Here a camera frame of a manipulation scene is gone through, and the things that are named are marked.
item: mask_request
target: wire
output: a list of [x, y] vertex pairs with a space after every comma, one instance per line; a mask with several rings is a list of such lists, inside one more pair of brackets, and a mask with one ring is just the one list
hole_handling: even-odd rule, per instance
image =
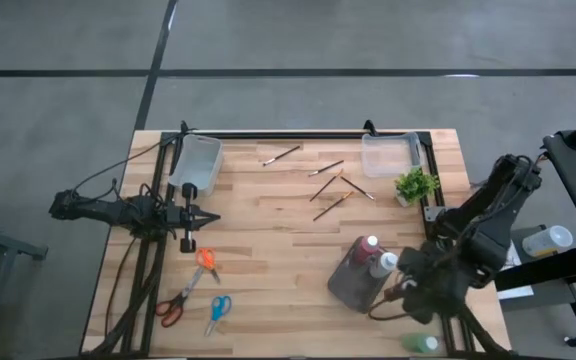
[[124, 335], [128, 326], [132, 321], [134, 321], [135, 316], [137, 315], [137, 311], [155, 288], [155, 284], [158, 284], [159, 278], [161, 277], [161, 272], [155, 271], [155, 264], [152, 264], [152, 268], [148, 277], [143, 282], [143, 286], [140, 289], [140, 292], [135, 297], [135, 302], [133, 304], [128, 305], [126, 311], [121, 315], [119, 321], [115, 327], [105, 336], [104, 341], [101, 342], [96, 348], [91, 350], [89, 354], [107, 354], [111, 353], [119, 339]]
[[119, 284], [119, 278], [121, 277], [121, 270], [123, 270], [124, 264], [126, 263], [126, 259], [128, 258], [128, 254], [130, 253], [130, 249], [135, 244], [137, 240], [136, 237], [132, 238], [130, 245], [128, 245], [128, 249], [124, 253], [124, 257], [121, 259], [119, 263], [119, 269], [117, 269], [117, 276], [115, 277], [115, 283], [112, 285], [112, 291], [110, 292], [110, 299], [108, 299], [108, 307], [106, 308], [106, 321], [104, 322], [104, 337], [108, 336], [108, 323], [110, 322], [110, 312], [112, 308], [112, 301], [115, 298], [115, 291], [117, 291], [117, 285]]
[[368, 317], [371, 318], [372, 320], [376, 320], [376, 321], [389, 321], [389, 320], [397, 320], [397, 319], [401, 319], [401, 318], [410, 316], [410, 314], [408, 314], [408, 313], [397, 314], [397, 315], [392, 315], [392, 316], [374, 316], [372, 314], [373, 310], [375, 310], [376, 308], [383, 305], [386, 301], [387, 301], [386, 299], [382, 299], [381, 301], [379, 301], [375, 305], [371, 306], [370, 310], [368, 310]]
[[88, 200], [75, 201], [75, 205], [83, 205], [83, 204], [95, 202], [95, 201], [107, 196], [111, 192], [114, 192], [115, 195], [117, 195], [117, 198], [119, 198], [119, 191], [117, 190], [117, 178], [112, 178], [112, 185], [110, 186], [110, 189], [108, 189], [108, 191], [106, 191], [105, 193], [103, 193], [99, 196], [95, 196], [94, 198], [91, 198]]
[[[162, 210], [166, 206], [166, 202], [164, 201], [164, 198], [161, 196], [161, 194], [155, 194], [150, 188], [150, 186], [148, 186], [148, 184], [146, 183], [142, 183], [139, 186], [139, 195], [150, 195], [150, 197], [155, 201], [156, 211]], [[172, 235], [173, 239], [177, 240], [177, 232], [175, 231], [175, 229], [172, 226], [169, 226], [165, 220], [162, 221], [161, 224], [164, 230], [166, 230], [166, 232], [169, 232]]]
[[99, 176], [99, 175], [101, 175], [101, 174], [103, 174], [103, 173], [105, 173], [105, 172], [107, 172], [107, 171], [109, 171], [109, 170], [112, 170], [112, 169], [116, 168], [117, 166], [119, 166], [119, 165], [121, 165], [121, 164], [127, 163], [128, 161], [130, 161], [130, 160], [132, 160], [132, 159], [138, 158], [138, 157], [142, 156], [143, 154], [149, 152], [150, 150], [156, 148], [156, 147], [159, 146], [159, 145], [163, 145], [163, 144], [166, 144], [166, 145], [167, 145], [168, 141], [173, 140], [173, 139], [178, 138], [178, 137], [179, 137], [179, 134], [175, 134], [175, 135], [169, 136], [169, 137], [167, 137], [167, 138], [165, 138], [165, 139], [161, 139], [161, 141], [157, 142], [156, 144], [153, 144], [152, 146], [149, 146], [146, 150], [140, 152], [139, 154], [133, 155], [133, 156], [131, 156], [131, 157], [125, 159], [125, 160], [121, 160], [121, 161], [119, 161], [119, 162], [117, 162], [117, 163], [115, 163], [115, 164], [113, 164], [113, 165], [108, 166], [107, 168], [105, 168], [105, 169], [103, 169], [103, 170], [100, 170], [100, 171], [98, 171], [98, 172], [96, 172], [96, 173], [88, 176], [87, 178], [85, 178], [82, 182], [80, 182], [79, 184], [77, 184], [77, 186], [75, 186], [75, 187], [72, 189], [71, 196], [73, 196], [73, 194], [77, 191], [77, 189], [79, 189], [83, 184], [87, 183], [87, 182], [90, 181], [91, 179], [93, 179], [93, 178], [95, 178], [95, 177], [97, 177], [97, 176]]
[[[532, 161], [528, 156], [525, 155], [519, 155], [517, 156], [518, 159], [526, 159], [526, 161], [528, 162], [528, 170], [526, 170], [526, 172], [524, 173], [524, 177], [521, 180], [521, 187], [526, 186], [526, 180], [528, 180], [528, 176], [530, 176], [530, 173], [532, 172], [532, 170], [535, 168], [535, 164], [536, 161]], [[478, 219], [477, 222], [482, 222], [482, 221], [486, 221], [490, 218], [492, 218], [493, 216], [497, 215], [499, 212], [503, 211], [504, 209], [506, 209], [508, 206], [510, 206], [510, 204], [512, 204], [515, 199], [517, 199], [517, 197], [519, 197], [519, 194], [521, 194], [521, 190], [518, 190], [511, 198], [510, 200], [506, 201], [505, 204], [503, 204], [500, 208], [496, 209], [495, 211], [492, 211], [491, 213], [489, 213], [488, 215], [484, 216], [483, 219]]]

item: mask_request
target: paintbrush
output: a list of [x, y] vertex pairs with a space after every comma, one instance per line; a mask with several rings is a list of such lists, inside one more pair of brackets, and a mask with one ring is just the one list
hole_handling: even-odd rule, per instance
[[336, 178], [339, 177], [339, 175], [341, 175], [341, 173], [344, 171], [344, 169], [339, 170], [339, 172], [337, 173], [337, 175], [333, 176], [330, 180], [328, 180], [328, 182], [326, 183], [326, 185], [324, 185], [324, 187], [322, 187], [319, 191], [317, 191], [317, 193], [315, 195], [313, 195], [313, 197], [310, 198], [310, 201], [315, 200], [315, 198], [317, 196], [319, 196], [319, 194], [321, 194], [322, 191], [324, 191], [325, 188], [328, 187], [328, 185], [330, 185], [330, 183], [335, 180]]
[[321, 214], [317, 215], [317, 217], [315, 217], [314, 219], [312, 219], [312, 221], [316, 221], [317, 219], [319, 219], [320, 217], [322, 217], [325, 213], [327, 213], [328, 211], [330, 211], [330, 209], [334, 208], [335, 206], [339, 205], [342, 201], [346, 200], [346, 198], [350, 195], [352, 195], [354, 193], [354, 191], [349, 191], [348, 193], [346, 193], [346, 195], [342, 196], [341, 199], [335, 201], [334, 204], [328, 206], [328, 208], [326, 210], [324, 210]]
[[297, 145], [297, 146], [295, 146], [294, 148], [292, 148], [292, 149], [290, 149], [290, 150], [286, 151], [285, 153], [283, 153], [283, 154], [281, 154], [281, 155], [278, 155], [278, 156], [275, 156], [274, 158], [272, 158], [272, 159], [270, 159], [270, 160], [266, 161], [265, 163], [263, 163], [263, 166], [266, 166], [266, 165], [270, 165], [270, 164], [272, 164], [273, 162], [275, 162], [275, 161], [277, 161], [277, 160], [281, 159], [282, 157], [284, 157], [284, 156], [286, 156], [286, 155], [290, 154], [291, 152], [293, 152], [293, 151], [295, 151], [295, 150], [299, 149], [300, 147], [301, 147], [300, 145]]
[[374, 196], [372, 196], [372, 195], [368, 194], [367, 192], [363, 191], [359, 186], [351, 183], [350, 180], [346, 179], [346, 178], [343, 177], [343, 176], [341, 177], [341, 180], [347, 182], [348, 185], [350, 185], [350, 186], [354, 187], [355, 189], [357, 189], [360, 193], [364, 194], [364, 196], [366, 196], [368, 199], [370, 199], [370, 200], [372, 200], [372, 201], [375, 201], [375, 197], [374, 197]]
[[341, 164], [342, 162], [344, 162], [344, 161], [343, 161], [343, 160], [337, 161], [336, 163], [334, 163], [334, 164], [332, 164], [332, 165], [328, 165], [328, 166], [324, 167], [323, 169], [319, 169], [319, 170], [317, 170], [317, 171], [311, 172], [310, 174], [308, 174], [308, 176], [317, 175], [317, 174], [319, 174], [319, 173], [321, 173], [321, 172], [324, 172], [324, 171], [330, 169], [330, 168], [333, 167], [333, 166], [337, 166], [337, 165]]

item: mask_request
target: concrete floor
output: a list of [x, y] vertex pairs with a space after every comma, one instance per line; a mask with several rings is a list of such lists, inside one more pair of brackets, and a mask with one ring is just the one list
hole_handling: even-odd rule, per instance
[[[147, 69], [167, 1], [0, 1], [0, 69]], [[163, 68], [576, 68], [576, 0], [180, 0]], [[0, 78], [0, 229], [21, 259], [0, 358], [78, 350], [108, 227], [47, 214], [53, 195], [126, 156], [145, 78]], [[576, 127], [576, 77], [160, 79], [146, 129], [456, 128], [472, 181], [501, 154]], [[105, 190], [121, 169], [86, 185]], [[552, 166], [516, 226], [576, 211]], [[521, 354], [576, 359], [567, 307], [505, 314]]]

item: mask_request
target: clear plastic bin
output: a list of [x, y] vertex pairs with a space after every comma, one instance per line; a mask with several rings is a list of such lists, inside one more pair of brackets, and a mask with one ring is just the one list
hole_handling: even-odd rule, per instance
[[215, 187], [223, 159], [219, 139], [186, 135], [179, 161], [168, 183], [180, 189], [184, 183], [192, 183], [199, 190], [199, 195], [208, 196]]
[[361, 137], [361, 164], [369, 177], [398, 177], [424, 164], [415, 132], [398, 136]]

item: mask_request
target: wooden table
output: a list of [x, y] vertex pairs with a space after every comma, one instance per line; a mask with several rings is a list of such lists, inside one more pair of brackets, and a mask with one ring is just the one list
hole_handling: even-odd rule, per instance
[[[452, 129], [430, 132], [446, 204], [459, 206], [470, 195], [470, 186], [457, 133]], [[131, 156], [158, 142], [160, 134], [136, 132]], [[270, 166], [261, 166], [261, 162], [295, 145], [301, 145], [301, 149]], [[153, 151], [128, 163], [122, 196], [135, 195], [141, 183], [150, 183], [155, 158]], [[308, 201], [340, 167], [313, 177], [306, 174], [337, 160], [345, 160], [345, 176], [377, 200], [355, 193], [313, 222], [322, 209], [353, 190], [336, 180], [316, 200]], [[195, 202], [222, 218], [194, 233], [198, 247], [216, 250], [222, 284], [217, 285], [204, 274], [186, 302], [180, 322], [164, 329], [157, 318], [150, 355], [406, 356], [409, 354], [401, 347], [399, 337], [410, 332], [440, 337], [445, 351], [438, 316], [425, 326], [411, 319], [372, 321], [347, 309], [326, 287], [358, 236], [376, 235], [382, 246], [395, 253], [404, 246], [418, 247], [424, 240], [419, 206], [402, 208], [393, 197], [392, 180], [363, 175], [360, 140], [224, 140], [224, 161], [215, 190], [210, 197]], [[181, 204], [178, 193], [176, 202]], [[112, 229], [82, 350], [93, 348], [103, 339], [108, 297], [131, 240], [126, 230]], [[136, 247], [115, 295], [114, 321], [128, 303]], [[180, 253], [179, 243], [169, 236], [159, 299], [176, 295], [195, 269], [195, 255]], [[394, 276], [386, 286], [393, 283]], [[212, 298], [226, 294], [233, 299], [232, 311], [218, 323], [211, 337], [204, 337]], [[494, 285], [470, 290], [468, 304], [493, 337], [509, 348]], [[139, 321], [143, 320], [144, 307], [137, 319], [136, 337], [141, 336]], [[400, 312], [400, 302], [395, 302], [384, 306], [380, 314]], [[457, 328], [454, 332], [460, 338]]]

